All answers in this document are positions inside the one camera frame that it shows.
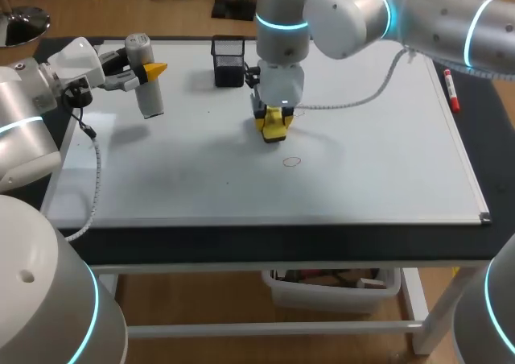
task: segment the wooden floor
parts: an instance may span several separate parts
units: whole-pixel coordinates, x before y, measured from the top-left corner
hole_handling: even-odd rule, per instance
[[[40,6],[51,14],[47,36],[253,35],[252,23],[210,19],[211,1],[12,0],[14,6]],[[37,43],[0,51],[0,64],[29,56]],[[512,121],[515,88],[497,84]],[[451,279],[451,269],[421,269],[431,306]],[[258,273],[140,275],[122,277],[117,293],[129,325],[253,321],[327,321],[342,316],[275,308]],[[402,301],[384,303],[372,319],[402,316]],[[343,337],[220,337],[134,341],[129,364],[161,363],[353,363],[419,362],[402,335]],[[456,363],[450,338],[427,359]]]

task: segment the small drawn circle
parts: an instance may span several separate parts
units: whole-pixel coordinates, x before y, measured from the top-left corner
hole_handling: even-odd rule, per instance
[[[297,167],[301,163],[300,157],[292,156],[287,157],[282,161],[282,165],[285,167]]]

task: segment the whiteboard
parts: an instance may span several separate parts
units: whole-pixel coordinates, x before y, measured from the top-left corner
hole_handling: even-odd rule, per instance
[[[107,41],[100,53],[122,48]],[[303,104],[374,93],[400,46],[382,41],[346,60],[311,46]],[[213,84],[209,41],[154,42],[165,114],[144,120],[134,93],[93,90],[102,186],[94,226],[480,224],[488,212],[430,60],[404,56],[385,92],[346,110],[298,110],[287,139],[254,128],[251,90]],[[255,42],[245,60],[258,62]],[[89,213],[95,155],[70,122],[64,165],[43,213],[59,228]]]

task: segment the metal table leg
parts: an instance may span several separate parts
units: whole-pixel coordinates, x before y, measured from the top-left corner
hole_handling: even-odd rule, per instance
[[[415,354],[428,355],[441,342],[451,326],[452,313],[461,293],[471,277],[476,273],[474,267],[462,267],[436,305],[422,323],[421,329],[413,335]]]

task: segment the items in bin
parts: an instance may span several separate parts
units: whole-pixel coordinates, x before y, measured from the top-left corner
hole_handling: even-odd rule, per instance
[[[277,280],[331,287],[386,288],[377,278],[379,269],[288,270]]]
[[[211,41],[215,86],[240,88],[245,82],[245,39],[243,36],[214,35]]]

